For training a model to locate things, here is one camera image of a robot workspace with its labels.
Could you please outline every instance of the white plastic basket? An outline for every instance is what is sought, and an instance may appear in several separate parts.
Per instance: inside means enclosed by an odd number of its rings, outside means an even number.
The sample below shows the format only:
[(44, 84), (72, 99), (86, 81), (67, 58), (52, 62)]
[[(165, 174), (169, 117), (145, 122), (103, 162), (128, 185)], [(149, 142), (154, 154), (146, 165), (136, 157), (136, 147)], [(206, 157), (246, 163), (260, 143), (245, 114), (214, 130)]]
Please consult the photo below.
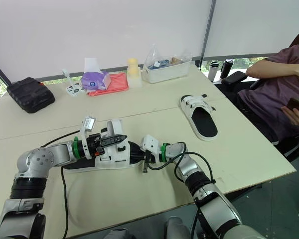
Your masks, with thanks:
[(150, 70), (143, 66), (143, 79), (150, 83), (157, 83), (169, 79), (186, 76), (188, 74), (190, 61), (174, 66)]

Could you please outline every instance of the person's arm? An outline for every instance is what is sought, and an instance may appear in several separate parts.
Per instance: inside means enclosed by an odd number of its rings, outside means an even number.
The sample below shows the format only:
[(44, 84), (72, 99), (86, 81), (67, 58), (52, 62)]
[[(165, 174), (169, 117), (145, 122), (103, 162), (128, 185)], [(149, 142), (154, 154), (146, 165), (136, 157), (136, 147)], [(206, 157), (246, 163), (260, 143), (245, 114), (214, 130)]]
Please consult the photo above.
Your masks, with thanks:
[(277, 63), (264, 59), (249, 67), (246, 75), (262, 79), (291, 75), (299, 77), (299, 64)]
[(281, 108), (285, 115), (290, 119), (291, 124), (299, 125), (299, 110), (293, 109), (292, 111), (286, 106)]

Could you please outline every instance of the tissue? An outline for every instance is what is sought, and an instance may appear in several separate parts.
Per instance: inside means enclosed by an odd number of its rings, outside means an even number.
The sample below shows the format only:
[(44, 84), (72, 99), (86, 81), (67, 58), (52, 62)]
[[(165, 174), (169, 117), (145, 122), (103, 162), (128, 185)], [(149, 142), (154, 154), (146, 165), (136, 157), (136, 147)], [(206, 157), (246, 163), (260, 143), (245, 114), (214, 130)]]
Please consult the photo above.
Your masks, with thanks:
[(96, 58), (85, 58), (82, 86), (88, 90), (106, 90), (111, 83), (110, 74), (101, 71)]

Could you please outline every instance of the thermos bottle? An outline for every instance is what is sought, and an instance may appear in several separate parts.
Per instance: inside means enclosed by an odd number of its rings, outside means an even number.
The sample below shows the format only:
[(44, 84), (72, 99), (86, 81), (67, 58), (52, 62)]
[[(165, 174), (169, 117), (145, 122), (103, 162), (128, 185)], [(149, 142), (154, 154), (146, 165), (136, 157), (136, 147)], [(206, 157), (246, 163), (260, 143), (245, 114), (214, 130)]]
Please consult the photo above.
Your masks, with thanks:
[(217, 61), (212, 61), (209, 65), (208, 79), (213, 82), (216, 76), (216, 73), (219, 68), (219, 63)]
[(230, 71), (231, 67), (233, 66), (233, 64), (234, 64), (234, 60), (226, 59), (224, 61), (224, 64), (220, 70), (221, 71), (220, 79), (224, 79), (228, 76), (229, 71)]

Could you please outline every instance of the purple tissue package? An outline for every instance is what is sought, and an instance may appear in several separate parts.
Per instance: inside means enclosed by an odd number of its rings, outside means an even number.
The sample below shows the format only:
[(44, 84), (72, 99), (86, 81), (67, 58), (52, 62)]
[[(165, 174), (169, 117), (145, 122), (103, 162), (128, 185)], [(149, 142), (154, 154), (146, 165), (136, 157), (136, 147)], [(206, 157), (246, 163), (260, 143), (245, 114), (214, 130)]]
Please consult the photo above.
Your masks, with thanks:
[(87, 90), (106, 90), (111, 82), (110, 74), (106, 71), (86, 72), (81, 78), (82, 86)]

